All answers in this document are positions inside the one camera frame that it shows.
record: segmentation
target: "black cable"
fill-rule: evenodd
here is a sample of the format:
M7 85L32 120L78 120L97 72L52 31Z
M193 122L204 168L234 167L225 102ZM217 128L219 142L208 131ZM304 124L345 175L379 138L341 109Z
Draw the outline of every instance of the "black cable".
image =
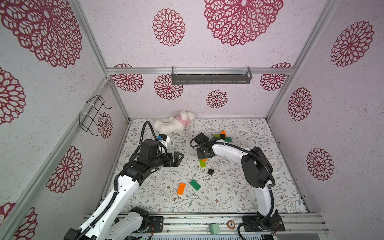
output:
M145 121L144 124L143 124L143 127L141 128L141 134L140 134L139 145L137 146L136 150L132 153L131 157L129 158L129 161L132 161L133 159L135 159L134 156L135 156L136 153L140 150L140 148L141 148L141 143L143 142L143 137L144 137L145 127L146 127L147 125L149 125L149 128L151 129L153 138L154 138L155 140L157 140L155 131L153 131L152 124L151 124L149 121Z
M246 239L243 237L243 235L241 235L241 233L240 233L240 228L241 228L242 226L262 222L262 221L266 220L267 218L269 218L269 217L272 215L272 213L273 213L273 209L274 209L274 205L275 205L275 202L274 202L274 200L273 200L273 193L272 193L272 190L271 190L271 189L269 189L269 195L271 196L271 209L269 210L269 213L268 213L265 217L263 217L263 218L261 218L261 219L259 219L259 220L255 220L255 221L243 222L243 223L240 223L240 224L237 226L237 233L239 234L239 237L240 237L242 240L246 240Z
M116 196L118 195L118 187L119 187L119 177L120 173L115 176L114 180L114 190L115 192L112 195L111 200L109 203L105 206L103 211L91 222L91 224L84 229L76 238L75 240L80 240L90 229L91 227L95 227L96 223L104 216L104 214L108 211L108 209L112 206L113 202L115 201Z
M238 147L236 145L233 145L233 144L230 144L230 143L227 143L227 142L202 142L200 144L197 144L197 145L192 145L192 141L194 141L195 138L193 138L190 142L189 142L189 145L191 147L199 147L199 146L203 146L203 145L215 145L215 144L220 144L220 145L226 145L226 146L230 146L230 147L234 147L236 149L239 149L243 152L246 152L248 154L250 154L252 157L254 157L266 170L266 172L268 173L268 176L272 182L272 184L270 184L268 186L268 189L271 189L270 187L274 187L276 185L276 182L275 182L275 179L274 177L272 176L272 172L269 170L269 168L265 165L265 163L259 158L259 156L257 156L257 154L251 152L251 151L248 151L244 148L241 148L241 147Z

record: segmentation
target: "dark green lego brick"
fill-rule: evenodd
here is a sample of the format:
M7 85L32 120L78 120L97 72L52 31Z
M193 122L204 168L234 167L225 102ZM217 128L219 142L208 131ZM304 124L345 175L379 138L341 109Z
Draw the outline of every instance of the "dark green lego brick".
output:
M190 181L189 184L190 184L196 191L198 191L198 190L201 188L200 184L198 184L195 180Z

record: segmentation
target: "red flower pattern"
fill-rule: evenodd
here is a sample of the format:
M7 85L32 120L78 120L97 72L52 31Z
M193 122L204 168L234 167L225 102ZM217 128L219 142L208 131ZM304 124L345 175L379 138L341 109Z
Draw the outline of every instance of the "red flower pattern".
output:
M0 67L0 125L18 118L25 105L23 87L9 72Z
M204 0L204 16L214 38L244 45L255 41L276 20L283 0Z
M328 180L333 174L332 157L324 149L312 149L307 156L307 167L311 175L319 180Z
M29 210L28 215L23 219L22 224L16 230L13 235L16 238L13 240L31 240L35 235L35 230L37 227L37 214L35 208L32 207Z
M0 15L40 61L66 68L80 58L82 36L66 0L0 0Z
M133 68L129 64L117 64L115 68ZM113 81L116 86L127 91L136 92L143 87L143 77L141 74L114 74L112 75Z
M97 128L103 138L109 138L112 133L112 119L108 113L102 113L100 115Z
M165 46L175 46L184 37L183 18L173 9L164 8L158 11L152 23L156 38Z
M15 203L7 202L6 204L0 207L0 226L14 206L15 206Z
M164 99L175 99L183 93L183 85L173 85L171 75L161 75L155 80L154 88L156 93Z
M364 56L373 37L369 22L355 22L344 29L333 43L331 60L336 66L345 67Z
M288 112L295 121L303 120L312 108L312 96L306 88L296 89L288 102Z
M51 192L64 193L68 191L79 179L82 167L83 159L79 150L70 146L45 186Z
M289 63L278 63L272 66L273 68L291 68ZM285 74L264 74L260 79L260 85L263 89L274 91L279 89L287 78Z
M221 90L214 90L210 92L205 99L205 102L211 108L220 108L224 106L228 101L228 95Z

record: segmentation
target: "metal rail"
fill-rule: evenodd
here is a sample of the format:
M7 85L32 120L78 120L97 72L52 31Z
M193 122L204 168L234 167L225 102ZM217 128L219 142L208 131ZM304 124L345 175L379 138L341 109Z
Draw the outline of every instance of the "metal rail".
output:
M255 74L291 74L293 68L250 68ZM179 68L174 67L175 74L244 74L247 68ZM169 68L107 68L108 74L171 74Z
M118 218L125 218L126 213L120 213ZM157 235L201 235L210 234L208 225L211 223L218 223L220 227L219 234L236 234L237 228L231 230L227 227L227 222L232 220L236 225L243 222L242 216L255 215L255 213L225 213L225 214L151 214L150 216L164 217L163 231L156 233ZM277 234L290 234L290 233L329 233L321 214L279 214L285 226L284 232ZM88 219L90 215L85 215L84 219ZM245 232L243 234L271 234L272 232ZM133 233L132 235L147 235L147 233Z

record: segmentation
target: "pink plush clothing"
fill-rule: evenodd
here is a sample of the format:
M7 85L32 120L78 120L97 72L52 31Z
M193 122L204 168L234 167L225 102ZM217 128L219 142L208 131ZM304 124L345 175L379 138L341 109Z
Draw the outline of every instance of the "pink plush clothing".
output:
M176 120L178 120L184 127L189 127L191 125L191 119L182 120L180 116L175 117Z

